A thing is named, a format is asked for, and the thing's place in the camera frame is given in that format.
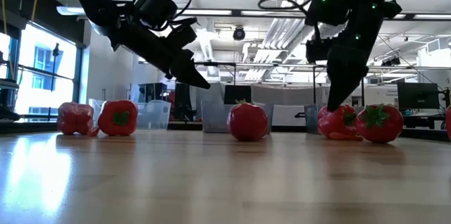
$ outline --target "computer monitor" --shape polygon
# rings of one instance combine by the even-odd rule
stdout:
[[[440,108],[438,86],[434,83],[397,84],[397,95],[400,109]]]
[[[236,104],[237,101],[251,102],[251,86],[226,85],[224,91],[224,104]]]

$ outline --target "bell pepper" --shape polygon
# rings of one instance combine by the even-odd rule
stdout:
[[[81,135],[91,135],[91,131],[94,129],[93,114],[94,109],[89,105],[74,102],[63,103],[58,108],[58,118],[56,119],[58,131],[65,135],[73,135],[76,132]]]
[[[357,112],[349,105],[340,106],[334,112],[328,112],[323,107],[318,114],[318,131],[329,139],[362,141],[363,138],[357,136],[357,129],[354,126]]]
[[[137,127],[138,110],[128,100],[107,101],[97,121],[102,132],[110,136],[131,135]]]

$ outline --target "table surface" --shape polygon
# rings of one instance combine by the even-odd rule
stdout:
[[[449,223],[451,144],[0,137],[0,223]]]

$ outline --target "security camera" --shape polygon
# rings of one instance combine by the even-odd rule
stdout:
[[[240,27],[240,26],[236,27],[236,28],[235,28],[235,31],[233,32],[233,39],[234,39],[235,41],[241,41],[241,40],[243,40],[245,37],[246,37],[246,32],[245,32],[245,30],[244,30],[242,27]]]

